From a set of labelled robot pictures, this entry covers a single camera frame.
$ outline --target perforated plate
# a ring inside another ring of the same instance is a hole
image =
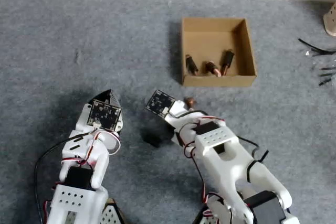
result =
[[[69,212],[68,217],[66,219],[66,224],[74,224],[76,218],[75,212]],[[106,206],[105,210],[101,214],[99,224],[123,224],[122,220],[119,219],[119,215],[115,210],[113,205]]]
[[[227,141],[233,140],[236,137],[237,136],[228,127],[219,127],[213,131],[197,136],[204,150],[208,150],[218,144],[223,144]]]
[[[101,215],[100,224],[123,224],[113,205],[106,206]]]
[[[216,224],[217,217],[203,217],[199,224]]]

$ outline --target cable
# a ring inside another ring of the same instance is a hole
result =
[[[180,119],[186,115],[189,115],[189,114],[192,114],[192,113],[202,113],[204,115],[208,115],[208,113],[204,112],[203,110],[190,110],[188,112],[185,112],[184,114],[182,115],[179,115],[179,116],[174,116],[173,114],[169,113],[169,115],[171,115],[172,117],[174,117],[175,119]]]
[[[57,147],[59,147],[61,144],[66,143],[67,141],[70,140],[74,140],[77,138],[81,138],[83,136],[89,135],[91,134],[91,132],[87,132],[87,133],[83,133],[83,134],[78,134],[76,136],[70,137],[66,140],[62,140],[60,142],[58,142],[57,144],[55,144],[54,146],[52,146],[51,148],[49,148],[47,151],[45,151],[36,161],[35,163],[35,168],[34,168],[34,195],[35,195],[35,203],[37,206],[37,211],[38,211],[38,215],[39,215],[39,220],[40,220],[40,224],[43,224],[43,218],[42,218],[42,211],[41,211],[41,206],[39,203],[39,197],[38,197],[38,191],[37,191],[37,172],[38,172],[38,165],[41,162],[41,160],[47,156],[49,153],[51,153],[52,151],[54,151]]]
[[[255,158],[256,151],[259,150],[259,148],[260,148],[259,145],[258,145],[257,143],[255,143],[255,142],[253,142],[253,141],[251,141],[251,140],[249,140],[249,139],[243,138],[243,137],[241,137],[241,136],[237,136],[237,137],[238,137],[240,140],[242,140],[242,141],[244,141],[244,142],[246,142],[246,143],[249,143],[249,144],[255,146],[255,148],[252,150],[252,153],[251,153],[251,156],[252,156],[253,158]]]
[[[47,221],[49,218],[48,211],[47,211],[48,202],[51,202],[51,200],[45,200],[43,202],[44,224],[47,224]]]
[[[328,51],[328,50],[324,50],[321,48],[318,48],[316,46],[313,46],[312,44],[309,44],[308,42],[305,42],[302,39],[299,39],[299,41],[309,47],[311,47],[312,51],[318,52],[320,55],[333,55],[334,53],[336,53],[336,51]]]
[[[119,137],[118,137],[117,135],[115,135],[113,132],[110,132],[110,131],[99,131],[99,132],[97,132],[97,133],[94,135],[93,139],[94,139],[94,140],[98,139],[99,134],[101,134],[101,133],[103,133],[103,132],[104,132],[104,133],[107,133],[107,134],[109,134],[109,135],[111,135],[112,137],[114,137],[115,140],[117,140],[117,142],[118,142],[118,148],[117,148],[113,153],[110,153],[110,152],[109,152],[109,155],[110,155],[110,156],[116,154],[116,153],[120,150],[120,148],[121,148],[121,142],[120,142]]]

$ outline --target black wire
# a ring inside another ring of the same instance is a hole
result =
[[[192,113],[203,113],[204,115],[208,115],[208,113],[204,112],[203,110],[190,110],[188,112],[185,112],[184,114],[182,115],[179,115],[179,116],[174,116],[173,114],[169,113],[169,115],[171,115],[172,117],[176,118],[176,119],[179,119],[179,118],[182,118],[186,115],[189,115],[189,114],[192,114]]]
[[[230,212],[231,212],[231,217],[230,217],[230,224],[232,224],[233,213],[232,213],[232,209],[231,209],[231,208],[230,208]]]
[[[255,148],[252,150],[252,153],[251,153],[251,156],[254,158],[254,157],[255,157],[255,154],[256,154],[256,151],[259,150],[259,148],[260,148],[259,145],[258,145],[257,143],[255,143],[255,142],[253,142],[253,141],[251,141],[251,140],[249,140],[249,139],[243,138],[243,137],[241,137],[241,136],[237,136],[237,137],[238,137],[240,140],[245,141],[245,142],[247,142],[247,143],[249,143],[249,144],[255,146]]]
[[[38,191],[37,191],[37,172],[38,172],[38,165],[39,163],[41,162],[41,160],[47,156],[49,153],[51,153],[53,150],[55,150],[58,146],[60,146],[61,144],[67,142],[67,141],[70,141],[70,140],[73,140],[73,139],[76,139],[76,138],[80,138],[80,137],[83,137],[83,136],[86,136],[90,134],[90,132],[87,132],[87,133],[84,133],[84,134],[79,134],[79,135],[76,135],[76,136],[73,136],[73,137],[70,137],[66,140],[62,140],[60,142],[58,142],[57,144],[55,144],[54,146],[52,146],[50,149],[46,150],[39,158],[38,160],[36,161],[35,163],[35,168],[34,168],[34,195],[35,195],[35,203],[36,203],[36,206],[37,206],[37,211],[38,211],[38,215],[39,215],[39,219],[40,219],[40,224],[44,224],[43,223],[43,217],[42,217],[42,210],[41,210],[41,206],[40,206],[40,201],[39,201],[39,197],[38,197]]]
[[[329,79],[326,79],[326,80],[324,80],[324,81],[320,82],[320,83],[319,83],[319,86],[322,86],[322,85],[324,85],[324,84],[326,84],[326,83],[328,83],[328,82],[331,82],[331,81],[332,81],[332,79],[331,79],[331,78],[329,78]]]
[[[308,42],[305,42],[302,39],[299,39],[299,41],[309,47],[311,47],[312,51],[318,52],[320,55],[333,55],[334,53],[336,53],[336,51],[328,51],[328,50],[324,50],[321,48],[318,48],[316,46],[313,46],[312,44],[309,44]]]

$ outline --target black cable tie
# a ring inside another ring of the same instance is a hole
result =
[[[250,170],[251,170],[252,166],[254,166],[254,164],[255,164],[256,162],[258,162],[258,161],[257,161],[257,160],[253,160],[253,161],[251,162],[251,164],[249,164],[249,166],[248,166],[247,169],[246,169],[246,178],[247,178],[247,182],[249,182],[249,183],[250,183]]]
[[[248,165],[248,167],[247,167],[247,169],[246,169],[246,178],[247,178],[247,182],[250,183],[250,170],[251,170],[251,168],[252,168],[257,162],[259,162],[259,163],[263,163],[263,161],[264,161],[264,159],[266,158],[266,156],[267,156],[268,153],[269,153],[269,151],[266,150],[265,153],[263,154],[263,156],[261,157],[261,159],[259,159],[259,160],[253,160],[253,161]]]
[[[261,157],[261,159],[258,160],[258,162],[261,162],[261,163],[262,163],[262,162],[264,161],[264,159],[265,159],[265,157],[267,156],[268,153],[269,153],[269,151],[266,150],[265,153],[263,154],[263,156]]]

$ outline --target black component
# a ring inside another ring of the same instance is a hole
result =
[[[323,74],[320,74],[320,77],[325,77],[325,76],[333,76],[335,75],[336,73],[323,73]]]
[[[104,92],[101,92],[100,94],[96,95],[94,98],[92,98],[88,103],[93,105],[94,100],[98,100],[104,103],[110,103],[111,102],[111,90],[108,89]]]
[[[166,114],[162,113],[163,110],[165,108],[168,108],[167,110],[167,113],[168,113],[168,111],[170,110],[170,108],[172,107],[175,101],[176,100],[172,98],[171,96],[163,93],[160,90],[156,90],[154,94],[152,95],[152,97],[150,98],[150,100],[148,101],[146,105],[146,109],[164,118]]]
[[[121,113],[121,108],[112,106],[99,100],[92,101],[92,108],[88,118],[88,125],[101,124],[100,128],[115,130]]]
[[[93,170],[72,166],[69,168],[68,176],[63,185],[95,191],[91,187],[92,174]]]
[[[198,68],[193,60],[193,57],[191,57],[191,55],[185,56],[185,64],[186,64],[188,71],[196,76],[198,73]]]
[[[336,67],[321,68],[321,70],[335,70]]]
[[[251,209],[255,224],[280,224],[286,219],[279,199],[271,191],[262,191],[245,199],[244,202]]]
[[[218,144],[214,146],[214,150],[217,152],[217,154],[225,152],[225,145],[224,144]]]
[[[150,145],[154,146],[155,148],[160,147],[160,142],[161,139],[159,136],[149,129],[142,129],[141,130],[141,138],[144,140],[146,143],[149,143]]]
[[[215,122],[208,122],[201,124],[195,128],[193,128],[194,131],[196,131],[197,135],[202,135],[204,133],[207,133],[209,131],[213,131],[215,129],[219,128],[219,126]]]
[[[299,39],[299,41],[309,47],[311,47],[311,50],[314,51],[314,52],[317,52],[318,55],[333,55],[334,53],[336,53],[336,51],[328,51],[328,50],[323,50],[321,48],[318,48],[318,47],[315,47],[307,42],[305,42],[304,40],[302,39]]]
[[[226,51],[225,54],[223,53],[222,67],[227,66],[229,68],[234,55],[235,54],[232,51]]]
[[[332,81],[331,78],[329,78],[329,79],[327,79],[327,80],[324,80],[324,81],[322,81],[322,82],[319,83],[319,86],[322,86],[322,85],[324,85],[324,84],[326,84],[326,83],[328,83],[328,82],[331,82],[331,81]]]

